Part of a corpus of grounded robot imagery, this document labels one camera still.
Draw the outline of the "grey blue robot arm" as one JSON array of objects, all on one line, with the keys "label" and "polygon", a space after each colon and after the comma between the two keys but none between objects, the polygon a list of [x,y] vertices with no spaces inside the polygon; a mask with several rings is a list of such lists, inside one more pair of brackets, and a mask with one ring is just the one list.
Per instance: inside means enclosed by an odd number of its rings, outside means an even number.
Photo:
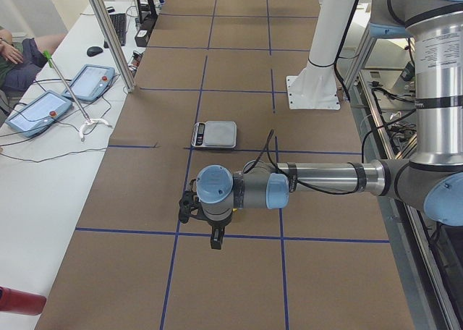
[{"label": "grey blue robot arm", "polygon": [[330,195],[367,191],[400,200],[448,226],[462,224],[462,0],[373,0],[371,22],[383,37],[415,40],[417,149],[405,160],[367,164],[252,161],[240,172],[210,165],[179,202],[179,220],[210,224],[222,246],[233,211],[283,208],[292,192]]}]

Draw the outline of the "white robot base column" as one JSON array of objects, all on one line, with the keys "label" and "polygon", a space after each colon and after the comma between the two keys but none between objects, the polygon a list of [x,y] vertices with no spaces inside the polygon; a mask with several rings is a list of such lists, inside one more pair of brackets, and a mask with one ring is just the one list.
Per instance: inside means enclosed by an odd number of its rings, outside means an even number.
[{"label": "white robot base column", "polygon": [[358,1],[322,0],[307,65],[286,78],[290,109],[340,109],[334,68]]}]

